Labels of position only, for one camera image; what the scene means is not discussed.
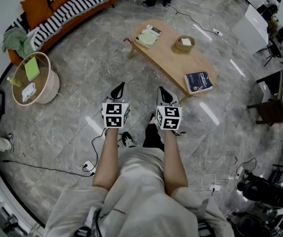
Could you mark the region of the black tripod stand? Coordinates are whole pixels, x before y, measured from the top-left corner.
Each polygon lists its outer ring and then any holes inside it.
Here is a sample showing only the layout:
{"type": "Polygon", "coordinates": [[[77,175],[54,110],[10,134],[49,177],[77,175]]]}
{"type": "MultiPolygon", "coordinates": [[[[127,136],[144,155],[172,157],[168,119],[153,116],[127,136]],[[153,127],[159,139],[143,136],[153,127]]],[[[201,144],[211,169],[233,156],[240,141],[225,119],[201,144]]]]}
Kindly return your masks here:
{"type": "Polygon", "coordinates": [[[266,66],[271,61],[272,58],[282,58],[283,57],[278,45],[272,38],[269,38],[269,44],[267,45],[267,47],[259,50],[258,52],[261,52],[261,51],[268,51],[270,54],[266,58],[268,59],[268,61],[265,63],[264,66],[266,66]]]}

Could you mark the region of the green-white magazine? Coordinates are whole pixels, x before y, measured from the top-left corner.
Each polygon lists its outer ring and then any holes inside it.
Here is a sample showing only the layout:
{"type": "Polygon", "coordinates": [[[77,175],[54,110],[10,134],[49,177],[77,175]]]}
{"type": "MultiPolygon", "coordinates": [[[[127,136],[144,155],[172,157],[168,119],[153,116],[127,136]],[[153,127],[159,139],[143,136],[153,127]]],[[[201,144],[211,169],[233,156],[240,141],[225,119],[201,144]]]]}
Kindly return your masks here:
{"type": "Polygon", "coordinates": [[[151,25],[147,25],[136,37],[135,41],[146,48],[152,47],[161,36],[161,31],[151,25]]]}

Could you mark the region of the bright green notebook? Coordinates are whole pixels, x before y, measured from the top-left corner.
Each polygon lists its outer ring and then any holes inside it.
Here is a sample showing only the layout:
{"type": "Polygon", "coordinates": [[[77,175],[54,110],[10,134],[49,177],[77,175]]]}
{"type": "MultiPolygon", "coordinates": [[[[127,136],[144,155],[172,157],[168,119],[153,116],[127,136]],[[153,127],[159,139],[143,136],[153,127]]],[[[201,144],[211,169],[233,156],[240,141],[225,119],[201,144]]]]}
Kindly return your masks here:
{"type": "Polygon", "coordinates": [[[32,57],[26,64],[25,64],[25,71],[28,78],[28,81],[32,81],[35,77],[40,74],[38,63],[36,57],[32,57]]]}

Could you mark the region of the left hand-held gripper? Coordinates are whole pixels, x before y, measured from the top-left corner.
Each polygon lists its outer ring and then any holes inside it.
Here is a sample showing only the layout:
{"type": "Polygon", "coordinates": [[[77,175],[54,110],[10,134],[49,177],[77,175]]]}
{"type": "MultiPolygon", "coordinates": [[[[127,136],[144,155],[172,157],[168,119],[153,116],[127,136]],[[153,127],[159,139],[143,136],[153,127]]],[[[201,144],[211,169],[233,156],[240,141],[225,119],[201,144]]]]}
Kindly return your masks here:
{"type": "Polygon", "coordinates": [[[128,88],[121,82],[109,92],[102,103],[105,128],[123,128],[130,114],[128,88]]]}

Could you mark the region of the dark wooden side desk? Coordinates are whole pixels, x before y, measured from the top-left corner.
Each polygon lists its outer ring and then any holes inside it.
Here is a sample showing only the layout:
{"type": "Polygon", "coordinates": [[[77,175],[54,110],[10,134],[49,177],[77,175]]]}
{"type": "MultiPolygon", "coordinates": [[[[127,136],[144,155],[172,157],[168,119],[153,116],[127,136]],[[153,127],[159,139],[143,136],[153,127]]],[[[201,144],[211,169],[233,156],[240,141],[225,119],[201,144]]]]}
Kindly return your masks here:
{"type": "Polygon", "coordinates": [[[262,102],[248,105],[248,109],[256,109],[260,120],[256,124],[283,123],[283,70],[258,79],[256,84],[263,84],[262,102]]]}

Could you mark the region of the black office chair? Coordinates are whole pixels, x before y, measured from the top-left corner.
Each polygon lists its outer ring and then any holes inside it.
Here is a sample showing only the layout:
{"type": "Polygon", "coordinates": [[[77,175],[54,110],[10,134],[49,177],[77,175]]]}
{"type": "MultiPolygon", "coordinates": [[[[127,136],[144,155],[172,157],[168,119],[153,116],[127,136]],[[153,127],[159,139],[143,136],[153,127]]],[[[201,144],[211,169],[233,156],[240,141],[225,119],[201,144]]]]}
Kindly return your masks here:
{"type": "Polygon", "coordinates": [[[283,208],[283,187],[278,184],[254,180],[247,183],[239,182],[237,189],[248,200],[261,203],[271,209],[283,208]]]}

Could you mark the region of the person's black trousers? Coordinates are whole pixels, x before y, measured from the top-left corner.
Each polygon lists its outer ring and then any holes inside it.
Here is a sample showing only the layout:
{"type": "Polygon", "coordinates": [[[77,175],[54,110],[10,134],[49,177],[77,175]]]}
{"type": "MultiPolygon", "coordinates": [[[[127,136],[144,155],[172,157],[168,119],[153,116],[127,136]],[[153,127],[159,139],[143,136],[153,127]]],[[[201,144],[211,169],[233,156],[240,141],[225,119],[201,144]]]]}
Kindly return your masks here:
{"type": "Polygon", "coordinates": [[[154,123],[150,123],[146,127],[143,147],[158,148],[164,151],[164,143],[161,141],[157,126],[154,123]]]}

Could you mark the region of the round bamboo basket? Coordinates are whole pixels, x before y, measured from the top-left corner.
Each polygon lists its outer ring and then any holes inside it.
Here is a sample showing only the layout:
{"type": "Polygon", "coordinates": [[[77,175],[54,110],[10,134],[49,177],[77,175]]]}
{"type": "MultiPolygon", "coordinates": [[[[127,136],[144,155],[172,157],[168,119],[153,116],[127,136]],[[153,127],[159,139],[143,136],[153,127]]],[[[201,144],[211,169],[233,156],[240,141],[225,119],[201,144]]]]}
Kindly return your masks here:
{"type": "Polygon", "coordinates": [[[194,38],[192,38],[191,36],[180,36],[177,38],[176,42],[175,42],[175,46],[178,50],[181,51],[190,51],[194,46],[195,46],[195,40],[194,38]],[[192,45],[191,46],[186,46],[186,45],[182,45],[180,39],[181,38],[188,38],[191,40],[192,45]]]}

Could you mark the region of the wooden coffee table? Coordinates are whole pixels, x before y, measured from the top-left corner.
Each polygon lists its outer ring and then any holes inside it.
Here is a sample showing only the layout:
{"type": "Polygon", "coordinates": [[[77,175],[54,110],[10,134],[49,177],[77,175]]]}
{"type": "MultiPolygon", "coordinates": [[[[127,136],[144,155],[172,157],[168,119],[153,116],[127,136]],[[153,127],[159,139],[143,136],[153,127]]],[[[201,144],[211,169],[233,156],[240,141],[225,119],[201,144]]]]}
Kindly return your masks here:
{"type": "Polygon", "coordinates": [[[150,19],[138,24],[131,32],[131,52],[139,52],[146,60],[160,70],[184,95],[185,98],[202,97],[206,91],[189,94],[184,76],[190,73],[207,72],[212,84],[216,84],[217,71],[207,57],[197,48],[190,51],[178,50],[175,42],[179,34],[161,20],[150,19]],[[147,26],[151,25],[161,31],[161,36],[150,48],[136,42],[136,36],[147,26]]]}

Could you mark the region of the yellow drink bottle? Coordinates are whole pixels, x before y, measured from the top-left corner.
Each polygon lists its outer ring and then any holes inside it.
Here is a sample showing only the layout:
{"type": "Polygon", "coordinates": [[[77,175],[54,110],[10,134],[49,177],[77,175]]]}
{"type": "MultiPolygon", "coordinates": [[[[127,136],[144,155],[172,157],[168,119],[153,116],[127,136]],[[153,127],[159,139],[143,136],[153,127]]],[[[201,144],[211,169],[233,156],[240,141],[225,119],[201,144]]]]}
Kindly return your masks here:
{"type": "Polygon", "coordinates": [[[22,83],[19,80],[17,80],[16,78],[14,78],[14,77],[7,77],[7,81],[9,81],[9,83],[11,85],[14,85],[16,87],[21,87],[22,86],[22,83]]]}

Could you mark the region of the small orange cushion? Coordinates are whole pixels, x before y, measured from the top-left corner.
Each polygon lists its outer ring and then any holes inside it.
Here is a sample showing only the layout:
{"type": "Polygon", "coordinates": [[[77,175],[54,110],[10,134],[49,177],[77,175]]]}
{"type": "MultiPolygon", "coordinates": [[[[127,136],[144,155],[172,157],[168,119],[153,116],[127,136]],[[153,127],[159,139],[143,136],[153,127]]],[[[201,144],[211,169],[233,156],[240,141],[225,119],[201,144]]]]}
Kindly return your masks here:
{"type": "Polygon", "coordinates": [[[53,12],[55,12],[57,9],[59,9],[63,4],[68,2],[69,0],[55,0],[53,1],[50,6],[53,12]]]}

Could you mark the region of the person's left forearm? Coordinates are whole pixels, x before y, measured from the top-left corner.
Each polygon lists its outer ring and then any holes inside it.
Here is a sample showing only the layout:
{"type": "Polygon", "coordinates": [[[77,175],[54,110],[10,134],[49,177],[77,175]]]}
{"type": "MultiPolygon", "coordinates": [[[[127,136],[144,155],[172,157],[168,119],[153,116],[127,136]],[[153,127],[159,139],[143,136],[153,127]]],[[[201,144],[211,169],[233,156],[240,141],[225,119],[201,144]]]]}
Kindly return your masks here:
{"type": "Polygon", "coordinates": [[[94,175],[93,186],[110,190],[117,179],[118,172],[118,128],[109,128],[94,175]]]}

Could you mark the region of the white folded towel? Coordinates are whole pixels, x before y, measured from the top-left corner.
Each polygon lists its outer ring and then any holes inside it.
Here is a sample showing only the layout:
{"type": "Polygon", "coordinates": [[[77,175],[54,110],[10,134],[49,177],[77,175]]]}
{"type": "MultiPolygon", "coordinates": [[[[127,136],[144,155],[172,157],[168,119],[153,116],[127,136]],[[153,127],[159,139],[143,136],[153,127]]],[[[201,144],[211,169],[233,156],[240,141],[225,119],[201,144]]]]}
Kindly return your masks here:
{"type": "Polygon", "coordinates": [[[27,33],[27,37],[32,37],[32,36],[36,35],[38,33],[39,29],[40,29],[40,27],[37,26],[33,30],[29,31],[27,33]]]}

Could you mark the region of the black white striped blanket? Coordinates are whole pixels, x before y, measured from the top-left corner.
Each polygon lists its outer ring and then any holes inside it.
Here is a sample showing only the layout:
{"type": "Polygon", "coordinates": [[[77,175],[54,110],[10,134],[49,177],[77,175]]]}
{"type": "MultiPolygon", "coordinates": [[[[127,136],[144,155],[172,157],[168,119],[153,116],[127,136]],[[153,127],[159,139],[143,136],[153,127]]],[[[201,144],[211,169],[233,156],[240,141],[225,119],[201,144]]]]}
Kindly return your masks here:
{"type": "MultiPolygon", "coordinates": [[[[35,35],[34,44],[36,50],[44,45],[46,41],[58,34],[62,30],[63,26],[76,17],[89,12],[95,7],[106,4],[108,0],[69,0],[57,9],[53,16],[43,21],[38,26],[40,27],[38,33],[35,35]]],[[[25,13],[22,13],[7,30],[18,27],[25,30],[26,33],[31,31],[27,22],[25,13]]]]}

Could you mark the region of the white cabinet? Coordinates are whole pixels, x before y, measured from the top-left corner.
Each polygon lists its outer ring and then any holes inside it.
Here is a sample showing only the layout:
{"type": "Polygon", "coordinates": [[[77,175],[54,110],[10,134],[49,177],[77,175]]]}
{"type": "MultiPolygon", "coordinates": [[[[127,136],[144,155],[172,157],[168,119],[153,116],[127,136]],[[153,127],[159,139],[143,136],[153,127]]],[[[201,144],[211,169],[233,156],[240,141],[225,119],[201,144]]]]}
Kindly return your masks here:
{"type": "Polygon", "coordinates": [[[268,45],[268,24],[250,4],[245,15],[231,29],[238,40],[253,55],[268,45]]]}

